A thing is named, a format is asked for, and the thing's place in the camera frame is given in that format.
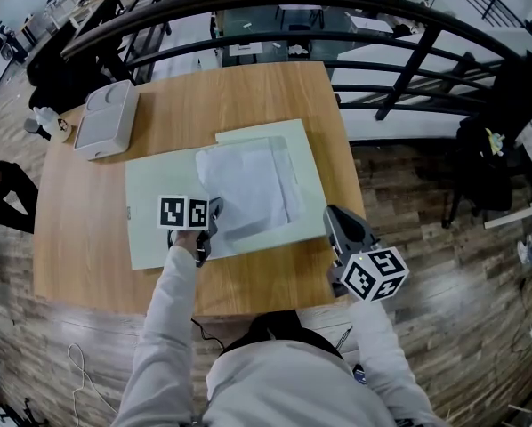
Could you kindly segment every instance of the wooden floor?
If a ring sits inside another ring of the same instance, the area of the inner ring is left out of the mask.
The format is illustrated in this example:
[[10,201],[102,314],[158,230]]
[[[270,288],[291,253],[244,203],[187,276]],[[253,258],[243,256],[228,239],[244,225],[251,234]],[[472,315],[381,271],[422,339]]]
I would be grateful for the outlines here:
[[[4,82],[12,73],[0,87],[0,159],[19,163],[38,184],[47,142],[23,131],[31,87],[19,68],[10,69]],[[412,270],[386,307],[418,382],[438,414],[453,425],[495,425],[508,403],[520,403],[532,389],[532,268],[519,264],[515,249],[528,224],[484,230],[464,204],[453,228],[444,230],[439,220],[449,184],[415,175],[417,167],[441,165],[441,155],[407,146],[352,151],[369,222],[377,235],[399,248]],[[515,205],[529,196],[518,189]],[[15,196],[9,199],[19,205]],[[528,281],[521,294],[524,277]],[[300,315],[305,326],[333,344],[349,327],[340,305]],[[249,320],[206,318],[204,324],[228,344],[246,331]],[[67,359],[73,342],[84,350],[98,389],[117,407],[142,322],[140,316],[34,299],[32,237],[0,226],[0,396],[16,409],[29,397],[52,424],[74,424],[71,392],[80,374]],[[194,398],[202,407],[205,376],[219,349],[201,340],[197,329],[193,338]],[[352,339],[342,352],[349,363],[357,361]],[[114,417],[89,386],[77,395],[77,405],[83,426],[105,426]]]

